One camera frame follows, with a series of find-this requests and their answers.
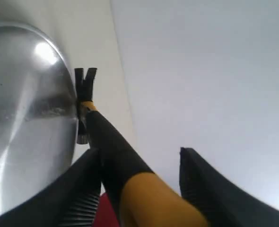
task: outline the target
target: red object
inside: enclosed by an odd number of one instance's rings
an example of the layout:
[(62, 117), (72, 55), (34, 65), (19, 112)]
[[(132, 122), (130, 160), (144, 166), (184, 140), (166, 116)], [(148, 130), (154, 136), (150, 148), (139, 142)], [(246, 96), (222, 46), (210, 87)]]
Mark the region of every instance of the red object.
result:
[(100, 197), (93, 227), (120, 227), (106, 193)]

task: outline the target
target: black plastic part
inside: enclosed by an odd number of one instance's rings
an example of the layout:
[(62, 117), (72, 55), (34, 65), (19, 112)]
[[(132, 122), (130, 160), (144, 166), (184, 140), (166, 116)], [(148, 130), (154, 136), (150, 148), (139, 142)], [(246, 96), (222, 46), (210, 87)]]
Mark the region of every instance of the black plastic part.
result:
[(100, 149), (102, 182), (119, 220), (122, 189), (136, 174), (153, 171), (124, 137), (97, 111), (86, 115), (90, 145)]
[(180, 188), (213, 227), (279, 226), (278, 210), (235, 186), (191, 148), (181, 148)]
[[(86, 151), (54, 183), (36, 196), (0, 216), (0, 227), (55, 227), (65, 224), (67, 211), (79, 198), (100, 193), (100, 166), (96, 149)], [(95, 215), (97, 201), (88, 206)]]

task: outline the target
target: white ceiling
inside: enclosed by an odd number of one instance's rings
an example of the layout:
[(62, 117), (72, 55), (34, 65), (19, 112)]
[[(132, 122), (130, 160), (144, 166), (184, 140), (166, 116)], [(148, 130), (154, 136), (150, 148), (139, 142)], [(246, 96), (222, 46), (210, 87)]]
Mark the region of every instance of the white ceiling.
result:
[(279, 209), (279, 1), (112, 0), (138, 150), (176, 191), (179, 148)]

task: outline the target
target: stainless steel pot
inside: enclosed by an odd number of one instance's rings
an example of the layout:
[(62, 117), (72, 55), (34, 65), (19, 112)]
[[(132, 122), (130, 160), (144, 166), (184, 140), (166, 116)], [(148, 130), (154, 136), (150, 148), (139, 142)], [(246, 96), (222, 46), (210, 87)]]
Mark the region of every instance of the stainless steel pot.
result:
[(71, 165), (78, 122), (71, 75), (41, 31), (0, 22), (0, 214)]

